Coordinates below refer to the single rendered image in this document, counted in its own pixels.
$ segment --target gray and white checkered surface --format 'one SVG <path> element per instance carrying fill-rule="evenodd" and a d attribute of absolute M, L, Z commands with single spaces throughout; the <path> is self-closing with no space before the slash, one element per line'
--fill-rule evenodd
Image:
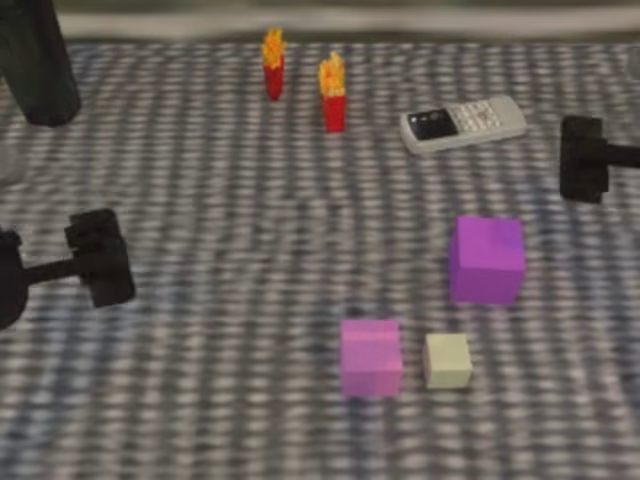
<path fill-rule="evenodd" d="M 316 69 L 348 75 L 326 135 Z M 84 109 L 4 140 L 29 177 L 0 191 L 28 264 L 67 254 L 70 214 L 112 207 L 138 298 L 93 310 L 76 280 L 34 287 L 0 336 L 0 478 L 640 478 L 640 172 L 604 206 L 557 191 L 562 115 L 640 143 L 627 47 L 293 45 L 265 97 L 257 45 L 77 45 Z M 519 139 L 411 157 L 397 115 L 512 95 Z M 517 305 L 447 298 L 460 214 L 516 216 Z M 398 318 L 394 399 L 345 399 L 339 320 Z M 465 332 L 472 388 L 428 392 L 427 332 Z"/>

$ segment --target checkered tablecloth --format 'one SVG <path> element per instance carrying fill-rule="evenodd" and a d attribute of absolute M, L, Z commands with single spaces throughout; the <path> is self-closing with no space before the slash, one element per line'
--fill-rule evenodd
<path fill-rule="evenodd" d="M 347 65 L 347 132 L 325 135 L 317 65 Z M 68 254 L 72 213 L 114 208 L 138 298 L 93 310 L 34 287 L 0 336 L 2 480 L 637 480 L 640 172 L 564 203 L 562 115 L 640 144 L 622 45 L 293 45 L 281 100 L 258 45 L 77 45 L 84 109 L 3 139 L 0 191 L 27 264 Z M 524 137 L 407 154 L 397 116 L 513 96 Z M 515 216 L 528 274 L 510 308 L 448 301 L 460 214 Z M 397 318 L 394 399 L 345 399 L 339 321 Z M 465 332 L 472 388 L 429 392 L 428 332 Z"/>

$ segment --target cube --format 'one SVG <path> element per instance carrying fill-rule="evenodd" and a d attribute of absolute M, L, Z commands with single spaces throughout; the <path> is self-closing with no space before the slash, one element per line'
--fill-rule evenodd
<path fill-rule="evenodd" d="M 343 320 L 340 325 L 340 383 L 349 397 L 400 393 L 402 351 L 396 320 Z"/>
<path fill-rule="evenodd" d="M 456 389 L 469 385 L 471 355 L 467 336 L 462 333 L 428 334 L 422 355 L 429 389 Z"/>
<path fill-rule="evenodd" d="M 460 216 L 449 245 L 449 294 L 456 303 L 508 305 L 524 282 L 520 220 Z"/>

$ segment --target white cordless phone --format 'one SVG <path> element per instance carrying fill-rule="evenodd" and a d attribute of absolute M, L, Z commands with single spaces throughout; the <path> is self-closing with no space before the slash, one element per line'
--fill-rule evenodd
<path fill-rule="evenodd" d="M 506 95 L 400 116 L 402 139 L 414 155 L 502 140 L 526 130 L 522 111 Z"/>

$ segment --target magenta cube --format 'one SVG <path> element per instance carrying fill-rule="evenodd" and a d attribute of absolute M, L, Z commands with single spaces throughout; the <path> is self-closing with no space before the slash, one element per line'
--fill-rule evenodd
<path fill-rule="evenodd" d="M 508 305 L 524 281 L 526 258 L 520 220 L 460 216 L 449 246 L 451 301 Z"/>
<path fill-rule="evenodd" d="M 343 320 L 340 325 L 340 382 L 349 397 L 400 393 L 402 351 L 396 320 Z"/>

